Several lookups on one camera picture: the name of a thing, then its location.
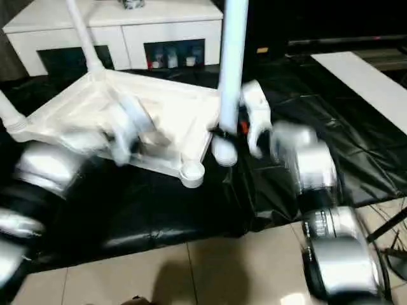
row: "black plastic sheet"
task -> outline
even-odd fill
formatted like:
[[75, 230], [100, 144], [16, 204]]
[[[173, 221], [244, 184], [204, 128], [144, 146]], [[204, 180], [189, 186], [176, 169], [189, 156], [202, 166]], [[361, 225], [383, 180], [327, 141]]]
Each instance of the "black plastic sheet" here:
[[[219, 76], [218, 67], [129, 72], [212, 88]], [[43, 76], [0, 88], [19, 111], [29, 114], [78, 77]], [[407, 136], [324, 68], [310, 59], [283, 59], [251, 69], [244, 80], [252, 79], [265, 92], [272, 121], [308, 124], [328, 143], [343, 175], [346, 203], [362, 206], [406, 194]], [[238, 163], [232, 168], [219, 166], [208, 151], [198, 189], [186, 189], [178, 179], [159, 173], [107, 165], [106, 175], [116, 177], [116, 186], [100, 175], [70, 200], [47, 237], [38, 269], [210, 236], [240, 236], [298, 220], [286, 170], [268, 156], [251, 157], [245, 139], [239, 143]], [[16, 158], [16, 147], [2, 132], [5, 168]]]

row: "bottle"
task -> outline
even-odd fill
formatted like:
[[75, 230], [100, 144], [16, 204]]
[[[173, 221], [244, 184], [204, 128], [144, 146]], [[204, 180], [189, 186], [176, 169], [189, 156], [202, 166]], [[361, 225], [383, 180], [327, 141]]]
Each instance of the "bottle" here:
[[194, 46], [192, 48], [192, 55], [195, 56], [197, 65], [204, 64], [204, 51], [200, 46]]
[[176, 68], [178, 67], [178, 56], [175, 48], [168, 49], [168, 68]]
[[197, 58], [195, 56], [188, 56], [186, 58], [186, 66], [187, 67], [193, 67], [197, 61]]
[[164, 50], [162, 47], [159, 47], [155, 50], [155, 62], [153, 63], [153, 68], [164, 68]]

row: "white plastic base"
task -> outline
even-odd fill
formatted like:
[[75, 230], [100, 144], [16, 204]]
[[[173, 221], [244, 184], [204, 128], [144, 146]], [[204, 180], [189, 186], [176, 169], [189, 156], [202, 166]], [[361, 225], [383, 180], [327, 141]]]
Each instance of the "white plastic base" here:
[[[201, 161], [212, 138], [208, 129], [219, 117], [220, 99], [214, 89], [111, 70], [88, 73], [31, 114], [26, 131], [32, 139], [56, 142], [67, 127], [108, 130], [111, 124], [104, 110], [117, 102], [114, 91], [136, 96], [171, 141], [160, 147], [151, 135], [140, 134], [142, 145], [130, 164], [198, 187], [205, 172]], [[111, 158], [108, 153], [102, 156]]]

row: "black cable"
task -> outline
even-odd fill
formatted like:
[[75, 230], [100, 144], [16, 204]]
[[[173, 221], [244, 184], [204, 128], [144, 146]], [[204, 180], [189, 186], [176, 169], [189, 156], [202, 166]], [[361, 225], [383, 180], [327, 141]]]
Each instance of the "black cable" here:
[[382, 213], [384, 213], [389, 219], [392, 218], [392, 217], [390, 216], [390, 214], [387, 213], [387, 212], [386, 212], [384, 209], [382, 209], [381, 207], [379, 207], [379, 210], [380, 210]]
[[[369, 207], [370, 207], [372, 210], [374, 210], [385, 222], [388, 221], [388, 219], [386, 219], [386, 217], [384, 217], [373, 205], [370, 205]], [[396, 236], [397, 236], [397, 238], [398, 238], [398, 242], [399, 242], [399, 244], [401, 245], [401, 247], [403, 248], [403, 250], [405, 250], [405, 249], [406, 249], [406, 246], [404, 245], [403, 241], [402, 241], [402, 240], [400, 239], [400, 237], [398, 236], [396, 229], [392, 228], [392, 231], [394, 232], [394, 234], [396, 234]]]
[[390, 246], [391, 249], [394, 249], [394, 246], [396, 245], [396, 241], [399, 238], [399, 235], [400, 235], [400, 230], [397, 231], [397, 234], [395, 235], [395, 237], [393, 239], [392, 245]]
[[[359, 219], [359, 222], [362, 224], [363, 228], [366, 230], [368, 236], [371, 234], [368, 225], [364, 221], [364, 218], [359, 214], [356, 213], [357, 218]], [[382, 270], [382, 275], [383, 275], [383, 294], [386, 300], [389, 302], [392, 302], [392, 289], [390, 285], [390, 277], [389, 277], [389, 271], [387, 270], [386, 263], [383, 260], [382, 253], [380, 249], [377, 246], [377, 243], [375, 240], [372, 241], [373, 248], [375, 248], [375, 252], [377, 253], [377, 257], [380, 263], [380, 269]]]
[[[401, 208], [400, 208], [400, 211], [404, 208], [404, 201], [406, 200], [406, 198], [404, 197], [403, 198], [403, 202], [401, 203]], [[403, 220], [403, 226], [404, 226], [404, 228], [405, 228], [405, 230], [406, 230], [406, 233], [407, 233], [407, 224], [406, 224], [406, 220]]]

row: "white cylinder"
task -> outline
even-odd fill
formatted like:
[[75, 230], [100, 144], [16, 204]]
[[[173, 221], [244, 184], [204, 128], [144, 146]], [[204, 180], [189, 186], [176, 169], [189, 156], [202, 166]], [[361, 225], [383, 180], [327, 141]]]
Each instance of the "white cylinder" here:
[[[219, 127], [232, 134], [237, 133], [248, 7], [249, 0], [226, 0], [219, 80], [221, 92]], [[222, 166], [232, 166], [237, 162], [234, 146], [220, 137], [214, 137], [212, 153]]]
[[180, 171], [179, 178], [185, 187], [194, 189], [204, 181], [205, 167], [199, 161], [185, 162]]
[[81, 40], [82, 50], [85, 54], [86, 66], [88, 67], [88, 71], [93, 72], [103, 70], [104, 67], [96, 54], [88, 29], [86, 28], [76, 1], [66, 0], [66, 3], [68, 5], [69, 14], [71, 15], [76, 32], [78, 33], [79, 39]]
[[12, 133], [21, 132], [27, 126], [25, 116], [19, 113], [0, 90], [0, 118], [4, 127]]

